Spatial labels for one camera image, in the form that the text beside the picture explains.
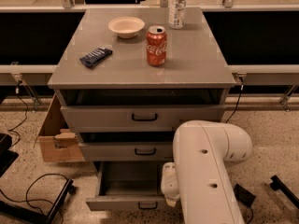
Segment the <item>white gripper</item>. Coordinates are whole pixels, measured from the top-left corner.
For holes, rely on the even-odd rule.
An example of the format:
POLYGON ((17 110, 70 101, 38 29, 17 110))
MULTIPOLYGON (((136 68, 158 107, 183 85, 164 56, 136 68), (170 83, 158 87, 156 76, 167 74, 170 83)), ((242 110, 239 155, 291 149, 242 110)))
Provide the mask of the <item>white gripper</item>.
POLYGON ((161 191, 166 203, 171 207, 176 207, 179 200, 179 188, 176 167, 173 162, 167 162, 163 165, 161 191))

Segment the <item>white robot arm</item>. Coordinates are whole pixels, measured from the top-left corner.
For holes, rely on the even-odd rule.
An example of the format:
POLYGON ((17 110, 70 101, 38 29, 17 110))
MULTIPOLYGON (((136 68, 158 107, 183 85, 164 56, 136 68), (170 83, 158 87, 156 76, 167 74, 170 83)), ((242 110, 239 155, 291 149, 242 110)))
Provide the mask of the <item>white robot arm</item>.
POLYGON ((170 206, 181 203, 185 224, 245 224, 225 163, 252 153, 246 131, 228 123, 191 120, 173 139, 172 162, 163 166, 161 190, 170 206))

